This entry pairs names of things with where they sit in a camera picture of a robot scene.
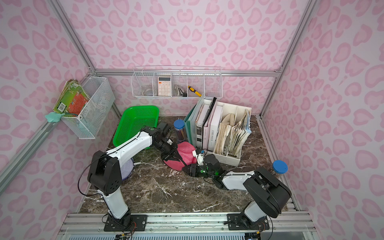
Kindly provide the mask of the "pink mesh laundry bag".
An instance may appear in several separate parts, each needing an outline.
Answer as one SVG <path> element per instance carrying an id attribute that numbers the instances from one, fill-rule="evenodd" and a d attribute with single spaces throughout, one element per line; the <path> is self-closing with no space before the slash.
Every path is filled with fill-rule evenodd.
<path id="1" fill-rule="evenodd" d="M 171 169 L 181 171 L 182 168 L 197 163 L 194 153 L 196 153 L 196 148 L 192 144 L 182 142 L 177 145 L 177 149 L 171 155 L 163 159 L 163 162 Z"/>

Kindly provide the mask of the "purple mesh laundry bag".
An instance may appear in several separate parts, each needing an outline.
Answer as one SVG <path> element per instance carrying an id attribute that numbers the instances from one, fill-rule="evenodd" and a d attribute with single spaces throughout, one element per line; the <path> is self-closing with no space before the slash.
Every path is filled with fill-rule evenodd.
<path id="1" fill-rule="evenodd" d="M 131 175 L 133 169 L 134 169 L 134 160 L 133 158 L 131 158 L 121 167 L 122 181 L 126 180 Z"/>

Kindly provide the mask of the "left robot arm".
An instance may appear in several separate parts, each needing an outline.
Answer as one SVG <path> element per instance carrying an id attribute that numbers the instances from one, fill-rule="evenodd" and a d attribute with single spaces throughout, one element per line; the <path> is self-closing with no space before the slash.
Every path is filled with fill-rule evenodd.
<path id="1" fill-rule="evenodd" d="M 166 123 L 160 123 L 156 128 L 146 126 L 120 146 L 107 152 L 98 151 L 93 155 L 88 182 L 103 196 L 109 214 L 115 219 L 122 219 L 129 210 L 121 193 L 121 167 L 133 156 L 153 146 L 161 152 L 164 162 L 184 163 L 177 143 L 168 137 L 170 130 L 171 127 Z"/>

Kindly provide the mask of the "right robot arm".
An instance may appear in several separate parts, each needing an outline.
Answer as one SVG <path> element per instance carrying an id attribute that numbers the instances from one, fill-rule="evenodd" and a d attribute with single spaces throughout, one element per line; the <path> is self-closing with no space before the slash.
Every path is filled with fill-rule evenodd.
<path id="1" fill-rule="evenodd" d="M 240 221 L 246 224 L 253 224 L 266 216 L 277 218 L 292 197 L 291 190 L 267 169 L 225 171 L 214 155 L 200 153 L 197 162 L 183 167 L 182 171 L 191 177 L 210 178 L 220 190 L 239 190 L 250 194 L 253 201 L 240 217 Z"/>

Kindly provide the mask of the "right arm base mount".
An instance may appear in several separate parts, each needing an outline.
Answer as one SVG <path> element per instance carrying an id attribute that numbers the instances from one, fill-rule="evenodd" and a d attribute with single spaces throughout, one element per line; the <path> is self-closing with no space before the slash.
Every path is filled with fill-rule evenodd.
<path id="1" fill-rule="evenodd" d="M 248 206 L 238 214 L 227 214 L 224 223 L 230 231 L 255 230 L 262 232 L 270 229 L 267 215 L 256 205 Z"/>

